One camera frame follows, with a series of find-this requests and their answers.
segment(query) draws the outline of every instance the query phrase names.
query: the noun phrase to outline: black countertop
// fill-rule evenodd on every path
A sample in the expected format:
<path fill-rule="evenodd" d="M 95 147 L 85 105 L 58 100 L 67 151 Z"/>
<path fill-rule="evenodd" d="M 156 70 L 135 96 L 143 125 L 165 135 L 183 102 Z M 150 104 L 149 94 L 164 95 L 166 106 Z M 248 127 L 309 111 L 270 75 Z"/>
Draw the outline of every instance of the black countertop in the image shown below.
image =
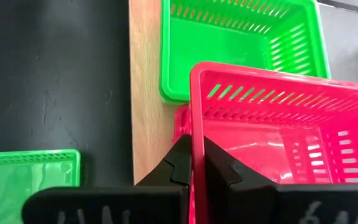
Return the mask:
<path fill-rule="evenodd" d="M 0 0 L 0 151 L 75 148 L 133 183 L 127 0 Z"/>

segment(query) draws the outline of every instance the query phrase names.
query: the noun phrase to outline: wooden board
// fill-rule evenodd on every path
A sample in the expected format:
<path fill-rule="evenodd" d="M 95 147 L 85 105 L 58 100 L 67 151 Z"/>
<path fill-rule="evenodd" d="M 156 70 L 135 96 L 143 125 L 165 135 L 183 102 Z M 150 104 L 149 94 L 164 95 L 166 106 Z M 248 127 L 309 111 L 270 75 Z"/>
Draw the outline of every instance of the wooden board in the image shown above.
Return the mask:
<path fill-rule="evenodd" d="M 140 181 L 172 146 L 175 107 L 161 102 L 161 0 L 130 0 L 132 143 L 134 182 Z"/>

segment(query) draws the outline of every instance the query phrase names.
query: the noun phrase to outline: green basket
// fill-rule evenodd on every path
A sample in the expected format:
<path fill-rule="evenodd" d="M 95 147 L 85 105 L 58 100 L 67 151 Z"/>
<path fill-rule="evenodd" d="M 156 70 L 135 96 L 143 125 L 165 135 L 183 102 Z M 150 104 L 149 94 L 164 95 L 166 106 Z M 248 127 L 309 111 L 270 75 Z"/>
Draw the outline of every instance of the green basket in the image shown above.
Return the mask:
<path fill-rule="evenodd" d="M 321 30 L 314 0 L 162 0 L 161 96 L 188 102 L 202 61 L 331 78 Z"/>
<path fill-rule="evenodd" d="M 79 185 L 75 149 L 0 152 L 0 223 L 22 223 L 24 202 L 39 190 Z"/>

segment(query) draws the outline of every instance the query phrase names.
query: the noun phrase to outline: pink basket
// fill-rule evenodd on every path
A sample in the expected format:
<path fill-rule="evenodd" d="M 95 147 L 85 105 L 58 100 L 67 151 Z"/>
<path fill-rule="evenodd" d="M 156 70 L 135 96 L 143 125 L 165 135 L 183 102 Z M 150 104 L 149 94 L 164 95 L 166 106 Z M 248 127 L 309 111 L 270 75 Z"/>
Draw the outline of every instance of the pink basket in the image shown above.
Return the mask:
<path fill-rule="evenodd" d="M 191 134 L 189 105 L 181 105 L 175 111 L 175 123 L 173 125 L 173 143 L 180 139 L 182 134 Z"/>
<path fill-rule="evenodd" d="M 190 83 L 199 224 L 203 136 L 281 184 L 358 182 L 358 84 L 211 62 Z"/>

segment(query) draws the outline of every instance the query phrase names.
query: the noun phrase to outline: plastic basket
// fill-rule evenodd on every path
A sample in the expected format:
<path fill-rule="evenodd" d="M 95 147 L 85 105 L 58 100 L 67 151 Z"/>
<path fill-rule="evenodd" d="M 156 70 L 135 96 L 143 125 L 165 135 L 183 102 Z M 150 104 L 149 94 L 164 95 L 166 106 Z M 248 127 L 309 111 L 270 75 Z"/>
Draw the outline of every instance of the plastic basket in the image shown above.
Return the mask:
<path fill-rule="evenodd" d="M 163 0 L 160 93 L 188 102 L 202 61 L 329 78 L 314 0 Z"/>
<path fill-rule="evenodd" d="M 175 143 L 182 134 L 191 134 L 189 105 L 181 105 L 175 111 L 173 124 L 173 141 Z"/>
<path fill-rule="evenodd" d="M 77 150 L 0 152 L 0 223 L 22 223 L 24 202 L 39 190 L 79 184 Z"/>
<path fill-rule="evenodd" d="M 358 183 L 358 83 L 204 62 L 190 85 L 197 221 L 203 136 L 280 184 Z"/>

